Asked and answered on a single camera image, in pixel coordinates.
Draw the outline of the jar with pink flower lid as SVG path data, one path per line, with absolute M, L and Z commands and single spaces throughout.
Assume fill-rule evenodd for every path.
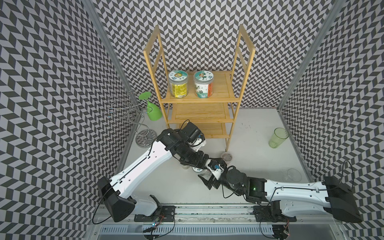
M 212 175 L 211 171 L 208 169 L 199 169 L 196 167 L 192 167 L 193 171 L 197 173 L 199 176 L 202 176 L 203 178 L 209 179 Z

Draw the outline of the jar with strawberry lid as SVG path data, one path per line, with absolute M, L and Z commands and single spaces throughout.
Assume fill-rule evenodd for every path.
M 199 71 L 194 74 L 195 93 L 198 98 L 206 99 L 213 94 L 214 74 L 210 71 Z

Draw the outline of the sunflower seed jar yellow label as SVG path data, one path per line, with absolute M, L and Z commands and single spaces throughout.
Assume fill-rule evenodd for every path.
M 189 76 L 185 71 L 173 70 L 168 75 L 171 95 L 175 98 L 184 98 L 188 94 Z

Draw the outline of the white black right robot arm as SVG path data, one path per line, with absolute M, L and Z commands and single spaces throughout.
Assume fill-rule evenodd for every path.
M 345 223 L 361 223 L 363 217 L 354 191 L 336 177 L 307 184 L 283 183 L 248 177 L 236 167 L 214 172 L 202 170 L 198 177 L 208 188 L 227 188 L 232 195 L 257 205 L 260 215 L 273 222 L 295 220 L 298 215 L 332 215 Z

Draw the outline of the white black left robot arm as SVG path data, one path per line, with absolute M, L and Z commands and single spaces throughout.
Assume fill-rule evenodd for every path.
M 131 214 L 151 216 L 160 207 L 154 196 L 134 195 L 137 186 L 158 166 L 179 156 L 183 166 L 203 169 L 208 155 L 200 151 L 205 136 L 193 123 L 183 129 L 166 129 L 153 141 L 149 150 L 129 167 L 111 178 L 102 177 L 97 182 L 101 202 L 114 222 L 120 222 Z

